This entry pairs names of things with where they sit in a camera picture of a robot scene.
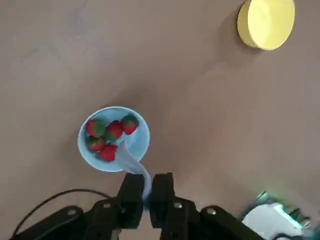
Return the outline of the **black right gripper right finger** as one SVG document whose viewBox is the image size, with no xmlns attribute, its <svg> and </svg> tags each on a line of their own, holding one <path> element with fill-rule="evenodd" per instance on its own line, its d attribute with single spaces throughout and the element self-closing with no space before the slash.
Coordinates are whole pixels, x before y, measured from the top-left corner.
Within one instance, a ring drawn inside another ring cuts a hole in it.
<svg viewBox="0 0 320 240">
<path fill-rule="evenodd" d="M 172 173 L 156 174 L 149 202 L 152 227 L 161 240 L 261 240 L 262 237 L 217 205 L 198 211 L 177 197 Z"/>
</svg>

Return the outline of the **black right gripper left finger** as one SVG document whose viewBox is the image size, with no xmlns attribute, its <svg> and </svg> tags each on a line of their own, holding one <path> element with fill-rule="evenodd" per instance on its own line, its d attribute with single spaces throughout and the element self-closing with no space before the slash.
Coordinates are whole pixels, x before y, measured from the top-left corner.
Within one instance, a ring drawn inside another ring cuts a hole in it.
<svg viewBox="0 0 320 240">
<path fill-rule="evenodd" d="M 144 177 L 128 173 L 117 196 L 110 197 L 91 189 L 79 192 L 102 196 L 85 212 L 76 205 L 66 206 L 29 228 L 20 231 L 26 220 L 48 202 L 76 189 L 66 190 L 46 199 L 31 210 L 17 225 L 12 234 L 14 240 L 117 240 L 121 230 L 137 229 L 144 210 L 142 198 Z"/>
</svg>

